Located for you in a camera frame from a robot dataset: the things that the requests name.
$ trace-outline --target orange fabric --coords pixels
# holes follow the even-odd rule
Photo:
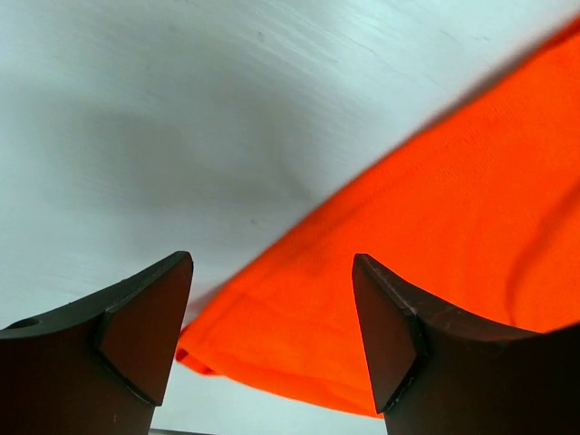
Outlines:
[[[184,330],[178,359],[373,415],[357,252],[498,322],[546,331],[580,319],[577,27],[270,247]]]

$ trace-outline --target dark plastic part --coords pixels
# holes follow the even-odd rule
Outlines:
[[[498,324],[367,255],[354,258],[353,284],[389,435],[580,433],[580,324],[546,334]]]
[[[178,252],[0,331],[0,433],[144,435],[161,405],[193,263]]]

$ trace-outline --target cloth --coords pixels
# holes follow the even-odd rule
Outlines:
[[[355,253],[475,314],[580,319],[578,23],[339,191],[235,276],[179,339],[196,372],[374,415]]]

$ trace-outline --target orange cloth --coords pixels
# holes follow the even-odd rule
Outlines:
[[[234,277],[178,359],[374,415],[351,267],[368,253],[498,322],[580,319],[580,32],[367,170]]]

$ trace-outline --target white surface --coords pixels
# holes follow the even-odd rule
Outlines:
[[[187,249],[208,290],[577,0],[3,0],[0,324]],[[383,433],[175,367],[154,426]]]

